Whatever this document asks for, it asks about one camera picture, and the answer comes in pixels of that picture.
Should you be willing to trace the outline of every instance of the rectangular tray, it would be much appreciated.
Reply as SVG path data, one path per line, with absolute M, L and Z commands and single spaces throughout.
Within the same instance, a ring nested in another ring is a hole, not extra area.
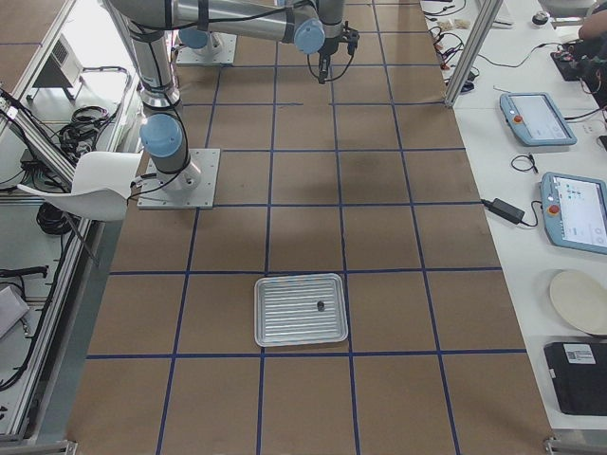
M 260 346 L 339 342 L 347 337 L 339 275 L 262 278 L 255 284 L 255 341 Z

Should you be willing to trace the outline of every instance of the tablet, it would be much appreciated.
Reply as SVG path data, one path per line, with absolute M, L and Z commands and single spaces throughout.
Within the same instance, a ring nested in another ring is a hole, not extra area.
M 554 245 L 607 254 L 605 182 L 546 173 L 541 189 L 543 220 Z
M 524 145 L 573 145 L 578 141 L 547 93 L 504 93 L 500 107 Z

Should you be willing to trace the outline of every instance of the blue joint cap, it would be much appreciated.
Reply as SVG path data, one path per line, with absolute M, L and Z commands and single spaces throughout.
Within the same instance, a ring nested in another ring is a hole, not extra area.
M 304 21 L 293 37 L 293 43 L 304 54 L 318 52 L 324 44 L 324 29 L 318 19 Z
M 154 114 L 141 125 L 139 137 L 148 154 L 156 158 L 167 158 L 181 147 L 183 132 L 177 120 L 171 116 Z
M 182 28 L 179 31 L 179 40 L 190 49 L 202 49 L 209 42 L 209 32 L 196 27 Z

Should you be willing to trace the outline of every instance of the tablet screen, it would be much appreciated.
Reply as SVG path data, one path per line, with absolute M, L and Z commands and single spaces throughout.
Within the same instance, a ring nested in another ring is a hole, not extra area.
M 529 135 L 538 140 L 566 139 L 569 137 L 562 128 L 556 113 L 542 95 L 513 95 L 510 97 L 523 117 Z
M 594 182 L 554 177 L 559 192 L 563 240 L 607 246 L 607 214 L 600 185 Z

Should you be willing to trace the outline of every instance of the black electronic device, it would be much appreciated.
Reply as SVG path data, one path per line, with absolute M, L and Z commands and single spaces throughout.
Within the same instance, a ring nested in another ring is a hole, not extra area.
M 573 56 L 569 52 L 550 52 L 552 61 L 559 69 L 561 76 L 566 81 L 577 81 L 581 74 Z
M 607 344 L 552 343 L 543 351 L 561 411 L 607 415 Z

